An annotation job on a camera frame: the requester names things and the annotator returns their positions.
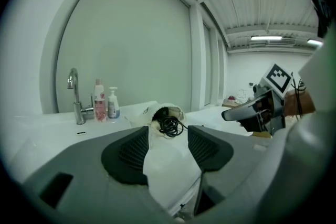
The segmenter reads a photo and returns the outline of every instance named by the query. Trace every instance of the sink faucet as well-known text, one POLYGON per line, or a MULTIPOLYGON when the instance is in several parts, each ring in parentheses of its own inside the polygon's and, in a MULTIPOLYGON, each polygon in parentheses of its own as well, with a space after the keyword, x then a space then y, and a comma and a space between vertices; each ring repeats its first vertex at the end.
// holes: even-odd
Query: sink faucet
POLYGON ((68 89, 73 89, 75 94, 75 101, 73 103, 74 113, 76 117, 76 123, 78 125, 82 125, 85 123, 85 118, 83 114, 93 114, 93 101, 91 94, 91 106, 87 106, 86 108, 82 108, 82 104, 79 101, 79 92, 78 92, 78 71, 76 68, 72 68, 70 70, 69 78, 68 78, 68 89))

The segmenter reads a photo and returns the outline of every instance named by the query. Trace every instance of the fluorescent light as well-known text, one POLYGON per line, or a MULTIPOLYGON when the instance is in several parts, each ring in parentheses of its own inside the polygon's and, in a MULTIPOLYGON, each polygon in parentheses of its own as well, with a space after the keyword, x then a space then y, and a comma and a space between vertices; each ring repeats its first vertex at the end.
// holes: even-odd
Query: fluorescent light
POLYGON ((281 40, 281 36, 255 36, 251 37, 251 40, 281 40))
POLYGON ((317 46, 322 46, 323 42, 315 40, 315 39, 308 39, 307 43, 317 45, 317 46))

